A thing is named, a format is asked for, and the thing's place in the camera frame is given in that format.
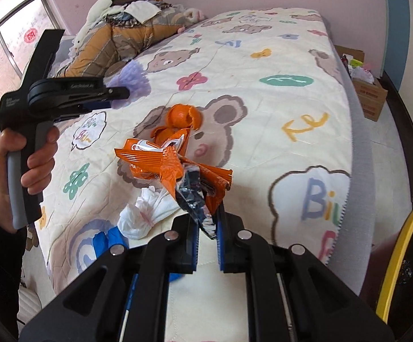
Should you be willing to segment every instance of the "cardboard box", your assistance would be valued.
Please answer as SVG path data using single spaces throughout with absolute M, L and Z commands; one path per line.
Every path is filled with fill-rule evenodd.
M 344 47 L 344 46 L 339 46 L 339 45 L 335 45 L 335 49 L 340 55 L 340 57 L 342 57 L 344 54 L 347 54 L 347 55 L 352 55 L 354 59 L 357 59 L 361 62 L 365 61 L 365 53 L 361 50 L 349 49 L 349 47 Z
M 385 101 L 374 101 L 367 97 L 363 97 L 362 95 L 358 96 L 358 100 L 360 100 L 361 108 L 363 109 L 363 114 L 365 115 L 365 117 L 370 119 L 371 121 L 376 122 L 381 115 Z
M 335 45 L 335 48 L 340 57 L 343 54 L 348 54 L 352 55 L 354 59 L 362 62 L 365 61 L 365 53 L 361 50 L 337 45 Z M 374 80 L 374 84 L 356 79 L 353 79 L 352 83 L 360 100 L 363 114 L 366 118 L 376 122 L 379 119 L 385 100 L 387 99 L 387 90 L 383 89 L 377 79 Z
M 358 95 L 382 104 L 385 103 L 385 99 L 387 99 L 387 90 L 381 86 L 378 80 L 374 80 L 374 84 L 371 84 L 354 78 L 352 83 L 354 84 L 355 91 L 357 91 Z

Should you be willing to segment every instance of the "stuffed toy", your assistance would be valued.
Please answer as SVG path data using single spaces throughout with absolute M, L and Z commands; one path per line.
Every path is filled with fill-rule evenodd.
M 73 48 L 77 50 L 83 43 L 91 26 L 101 17 L 102 13 L 112 4 L 112 0 L 97 0 L 88 12 L 86 23 L 80 29 L 73 42 Z

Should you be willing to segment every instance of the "crumpled paper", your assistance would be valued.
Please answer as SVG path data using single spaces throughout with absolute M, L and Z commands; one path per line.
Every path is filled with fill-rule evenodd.
M 126 205 L 119 214 L 118 229 L 128 239 L 142 239 L 159 221 L 179 209 L 167 189 L 157 192 L 154 186 L 142 188 L 135 205 Z
M 351 77 L 365 81 L 367 83 L 374 83 L 374 77 L 373 75 L 368 71 L 363 69 L 362 67 L 356 67 L 352 68 L 351 70 Z

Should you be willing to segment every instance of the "metal screw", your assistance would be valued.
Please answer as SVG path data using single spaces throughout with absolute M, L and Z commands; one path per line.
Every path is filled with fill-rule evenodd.
M 164 234 L 164 238 L 167 240 L 176 240 L 178 239 L 179 234 L 175 230 L 169 230 Z
M 119 256 L 124 253 L 124 246 L 122 244 L 115 244 L 110 248 L 110 253 L 114 256 Z
M 253 233 L 251 233 L 249 230 L 240 230 L 238 232 L 238 237 L 242 240 L 248 240 L 253 237 Z
M 294 255 L 301 256 L 305 253 L 305 248 L 301 244 L 294 244 L 290 249 Z

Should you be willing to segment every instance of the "gray mattress edge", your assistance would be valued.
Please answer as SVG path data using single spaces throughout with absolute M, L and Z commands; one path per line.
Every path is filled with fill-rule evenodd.
M 352 123 L 352 173 L 342 227 L 328 268 L 359 294 L 371 254 L 376 221 L 371 139 L 352 81 L 338 55 Z

